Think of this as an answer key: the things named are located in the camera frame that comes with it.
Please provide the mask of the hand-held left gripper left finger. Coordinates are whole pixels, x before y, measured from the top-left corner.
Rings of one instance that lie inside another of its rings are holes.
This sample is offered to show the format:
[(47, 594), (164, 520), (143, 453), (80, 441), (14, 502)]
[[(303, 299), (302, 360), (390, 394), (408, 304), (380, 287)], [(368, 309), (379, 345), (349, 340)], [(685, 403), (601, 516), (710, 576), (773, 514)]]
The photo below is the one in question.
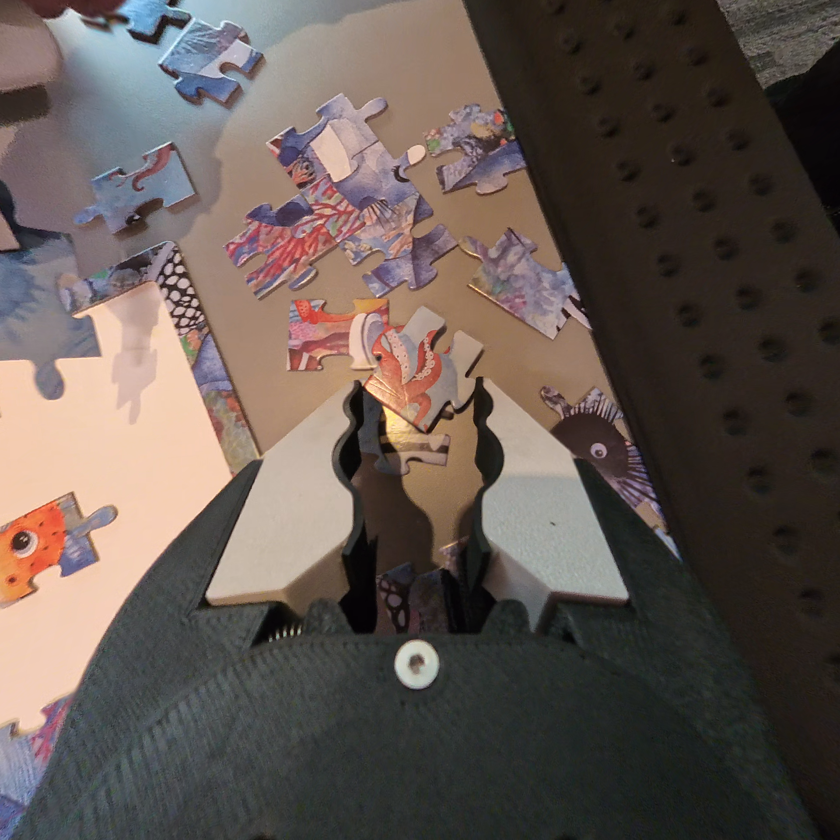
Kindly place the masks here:
[(352, 482), (363, 422), (363, 390), (352, 381), (266, 452), (206, 590), (209, 604), (281, 602), (302, 616), (329, 599), (354, 631), (374, 631), (376, 546)]

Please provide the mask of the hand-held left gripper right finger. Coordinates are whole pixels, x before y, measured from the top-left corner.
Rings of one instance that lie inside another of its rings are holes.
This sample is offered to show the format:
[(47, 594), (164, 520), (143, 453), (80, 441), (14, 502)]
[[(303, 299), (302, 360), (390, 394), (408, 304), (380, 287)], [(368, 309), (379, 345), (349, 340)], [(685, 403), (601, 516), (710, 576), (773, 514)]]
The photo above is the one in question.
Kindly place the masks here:
[(537, 633), (562, 602), (627, 606), (579, 460), (486, 376), (472, 408), (480, 486), (452, 573), (457, 630), (479, 632), (490, 600), (518, 602)]

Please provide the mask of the red octopus puzzle piece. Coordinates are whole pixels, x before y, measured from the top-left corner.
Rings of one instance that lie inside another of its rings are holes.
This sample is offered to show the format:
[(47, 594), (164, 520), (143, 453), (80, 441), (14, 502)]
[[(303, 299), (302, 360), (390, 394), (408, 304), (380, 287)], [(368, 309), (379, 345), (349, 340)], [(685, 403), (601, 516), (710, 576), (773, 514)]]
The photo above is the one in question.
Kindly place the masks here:
[(377, 369), (364, 383), (379, 403), (421, 433), (430, 431), (446, 404), (464, 407), (476, 387), (469, 372), (483, 344), (457, 331), (447, 351), (436, 351), (433, 344), (444, 329), (445, 319), (426, 307), (407, 325), (386, 329), (373, 345)]

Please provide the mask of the ocean jigsaw puzzle frame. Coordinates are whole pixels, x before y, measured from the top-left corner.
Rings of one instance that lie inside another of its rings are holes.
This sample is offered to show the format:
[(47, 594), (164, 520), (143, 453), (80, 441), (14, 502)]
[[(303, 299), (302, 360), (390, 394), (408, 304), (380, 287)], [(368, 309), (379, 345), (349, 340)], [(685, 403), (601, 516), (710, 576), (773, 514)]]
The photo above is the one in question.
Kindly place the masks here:
[(40, 728), (73, 694), (107, 626), (159, 553), (258, 456), (178, 244), (166, 241), (88, 278), (58, 280), (69, 314), (90, 317), (101, 355), (56, 361), (47, 400), (27, 360), (2, 361), (2, 526), (73, 492), (98, 562), (2, 607), (2, 727)]

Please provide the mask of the orange pufferfish puzzle piece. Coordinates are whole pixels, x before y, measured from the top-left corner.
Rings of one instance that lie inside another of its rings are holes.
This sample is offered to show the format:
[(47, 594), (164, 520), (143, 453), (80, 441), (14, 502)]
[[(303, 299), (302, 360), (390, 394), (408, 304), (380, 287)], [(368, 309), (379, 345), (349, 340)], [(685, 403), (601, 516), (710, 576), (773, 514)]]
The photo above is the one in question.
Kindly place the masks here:
[(91, 533), (113, 523), (118, 510), (107, 505), (84, 516), (73, 492), (27, 512), (1, 528), (1, 606), (36, 591), (35, 578), (58, 567), (62, 577), (98, 562)]

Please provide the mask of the black urchin eye puzzle piece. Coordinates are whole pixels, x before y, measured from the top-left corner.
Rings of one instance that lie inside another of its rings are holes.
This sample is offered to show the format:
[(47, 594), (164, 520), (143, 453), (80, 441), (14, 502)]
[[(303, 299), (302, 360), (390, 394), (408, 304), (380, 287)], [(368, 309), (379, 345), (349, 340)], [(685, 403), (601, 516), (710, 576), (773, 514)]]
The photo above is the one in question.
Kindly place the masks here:
[(656, 519), (654, 533), (680, 560), (643, 457), (617, 425), (624, 419), (617, 404), (595, 387), (577, 403), (568, 402), (548, 385), (541, 388), (540, 396), (560, 418), (553, 435), (574, 457), (592, 464), (632, 510), (649, 508)]

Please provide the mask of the black white spotted puzzle piece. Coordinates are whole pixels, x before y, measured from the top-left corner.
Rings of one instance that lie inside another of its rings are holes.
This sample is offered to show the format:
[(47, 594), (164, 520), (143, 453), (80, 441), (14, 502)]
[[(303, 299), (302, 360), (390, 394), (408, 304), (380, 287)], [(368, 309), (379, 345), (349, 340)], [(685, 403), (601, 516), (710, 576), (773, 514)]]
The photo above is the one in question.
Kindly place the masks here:
[(417, 573), (404, 563), (376, 577), (374, 634), (453, 634), (466, 630), (462, 593), (467, 538), (444, 546), (442, 565)]

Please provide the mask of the yellow black striped fish piece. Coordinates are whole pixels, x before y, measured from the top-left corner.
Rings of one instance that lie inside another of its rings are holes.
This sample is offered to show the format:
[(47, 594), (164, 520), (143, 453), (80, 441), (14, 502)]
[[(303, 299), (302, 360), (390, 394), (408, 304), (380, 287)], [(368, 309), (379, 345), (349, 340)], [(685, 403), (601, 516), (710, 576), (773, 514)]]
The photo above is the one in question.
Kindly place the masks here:
[(362, 454), (376, 456), (374, 467), (391, 476), (409, 472), (410, 460), (446, 466), (450, 436), (418, 431), (402, 416), (362, 391), (364, 422), (358, 431)]

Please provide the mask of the lavender zebra-tab puzzle piece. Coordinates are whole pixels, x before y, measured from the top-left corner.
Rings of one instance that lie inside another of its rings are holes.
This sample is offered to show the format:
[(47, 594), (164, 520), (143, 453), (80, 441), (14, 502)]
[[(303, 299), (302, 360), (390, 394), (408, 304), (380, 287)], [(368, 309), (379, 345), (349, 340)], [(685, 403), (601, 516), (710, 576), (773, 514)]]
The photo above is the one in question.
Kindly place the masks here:
[(569, 319), (591, 329), (567, 266), (548, 269), (532, 257), (537, 245), (509, 227), (492, 247), (465, 236), (458, 246), (480, 260), (469, 287), (553, 340)]

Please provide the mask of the dark perforated panel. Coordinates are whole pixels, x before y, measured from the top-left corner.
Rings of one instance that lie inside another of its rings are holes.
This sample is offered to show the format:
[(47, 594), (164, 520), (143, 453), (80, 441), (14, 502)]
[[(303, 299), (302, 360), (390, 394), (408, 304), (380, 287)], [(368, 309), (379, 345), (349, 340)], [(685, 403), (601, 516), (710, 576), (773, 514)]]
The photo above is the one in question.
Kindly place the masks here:
[(838, 838), (838, 237), (717, 2), (465, 2), (684, 560)]

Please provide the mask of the joined coral reef puzzle pieces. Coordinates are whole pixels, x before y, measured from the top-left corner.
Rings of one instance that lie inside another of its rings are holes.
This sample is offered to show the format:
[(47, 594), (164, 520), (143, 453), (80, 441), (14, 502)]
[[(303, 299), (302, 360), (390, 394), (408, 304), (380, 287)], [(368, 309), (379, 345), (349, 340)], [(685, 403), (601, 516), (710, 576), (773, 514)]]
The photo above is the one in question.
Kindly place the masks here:
[(284, 284), (304, 287), (318, 272), (314, 263), (337, 247), (354, 266), (374, 253), (383, 255), (363, 276), (376, 298), (402, 284), (418, 290), (436, 277), (434, 262), (457, 247), (442, 224), (413, 234), (434, 212), (406, 176), (426, 152), (416, 145), (399, 159), (390, 154), (368, 124), (386, 109), (384, 98), (356, 108), (340, 93), (321, 105), (312, 128), (302, 133), (288, 128), (267, 142), (299, 194), (277, 208), (254, 207), (245, 229), (226, 243), (236, 267), (265, 257), (246, 277), (257, 298)]

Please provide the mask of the light blue seahorse puzzle piece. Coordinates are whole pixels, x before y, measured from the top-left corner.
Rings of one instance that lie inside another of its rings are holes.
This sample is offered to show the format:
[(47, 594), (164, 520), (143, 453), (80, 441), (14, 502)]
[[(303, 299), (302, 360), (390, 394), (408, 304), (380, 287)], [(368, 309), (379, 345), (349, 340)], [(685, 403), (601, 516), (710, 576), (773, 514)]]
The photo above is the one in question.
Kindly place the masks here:
[(173, 142), (149, 150), (143, 160), (136, 171), (117, 167), (92, 178), (96, 202), (80, 210), (74, 224), (89, 224), (101, 216), (110, 233), (116, 234), (140, 221), (138, 210), (143, 205), (162, 200), (163, 207), (171, 207), (196, 194)]

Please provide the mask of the green grey blue puzzle piece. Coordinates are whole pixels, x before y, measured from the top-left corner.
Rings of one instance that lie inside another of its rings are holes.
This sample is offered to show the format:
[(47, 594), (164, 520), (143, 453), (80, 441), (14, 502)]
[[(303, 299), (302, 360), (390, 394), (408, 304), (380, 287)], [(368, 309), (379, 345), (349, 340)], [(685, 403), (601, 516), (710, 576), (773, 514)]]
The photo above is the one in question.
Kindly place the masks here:
[(508, 185), (508, 175), (527, 168), (522, 147), (505, 110), (466, 104), (449, 114), (446, 125), (426, 131), (427, 151), (437, 157), (460, 151), (461, 157), (436, 169), (442, 192), (474, 186), (476, 193), (496, 193)]

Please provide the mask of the dark blue puzzle piece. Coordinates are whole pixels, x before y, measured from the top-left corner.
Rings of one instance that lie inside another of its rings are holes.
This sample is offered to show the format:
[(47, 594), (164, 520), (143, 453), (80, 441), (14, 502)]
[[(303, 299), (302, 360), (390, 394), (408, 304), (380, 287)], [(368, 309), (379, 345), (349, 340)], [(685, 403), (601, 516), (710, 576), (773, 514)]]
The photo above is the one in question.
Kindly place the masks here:
[(166, 26), (183, 28), (193, 19), (175, 1), (126, 1), (111, 12), (79, 16), (86, 25), (102, 29), (123, 24), (134, 39), (150, 44), (159, 42)]

